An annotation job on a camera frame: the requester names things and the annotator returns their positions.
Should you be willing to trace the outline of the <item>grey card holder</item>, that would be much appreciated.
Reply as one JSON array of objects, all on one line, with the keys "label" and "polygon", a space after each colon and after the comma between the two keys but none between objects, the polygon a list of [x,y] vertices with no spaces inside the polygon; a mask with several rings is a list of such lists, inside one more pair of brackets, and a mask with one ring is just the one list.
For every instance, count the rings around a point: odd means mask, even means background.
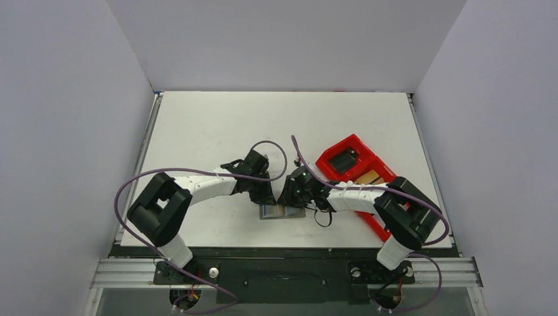
[{"label": "grey card holder", "polygon": [[284,205],[260,205],[260,220],[296,219],[306,217],[304,208],[289,207]]}]

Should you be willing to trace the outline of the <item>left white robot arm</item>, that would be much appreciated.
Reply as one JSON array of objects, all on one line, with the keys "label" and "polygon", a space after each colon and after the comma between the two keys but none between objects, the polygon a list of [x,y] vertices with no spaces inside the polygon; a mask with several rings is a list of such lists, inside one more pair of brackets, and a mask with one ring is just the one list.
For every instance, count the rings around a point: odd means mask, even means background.
[{"label": "left white robot arm", "polygon": [[276,205],[268,166],[268,159],[252,149],[244,159],[223,164],[208,175],[173,178],[158,172],[129,208],[126,218],[161,257],[172,262],[171,275],[178,282],[188,283],[195,277],[196,264],[179,235],[188,208],[208,199],[244,192],[255,204]]}]

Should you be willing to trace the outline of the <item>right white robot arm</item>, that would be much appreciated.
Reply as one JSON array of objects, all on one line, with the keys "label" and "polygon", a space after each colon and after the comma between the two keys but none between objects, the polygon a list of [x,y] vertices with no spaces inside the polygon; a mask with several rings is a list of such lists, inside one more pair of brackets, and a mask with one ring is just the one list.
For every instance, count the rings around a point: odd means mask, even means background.
[{"label": "right white robot arm", "polygon": [[390,236],[371,263],[372,275],[387,281],[413,251],[429,244],[429,237],[441,221],[441,211],[412,182],[397,176],[391,182],[360,185],[325,181],[304,166],[286,179],[278,204],[320,211],[360,211],[378,215]]}]

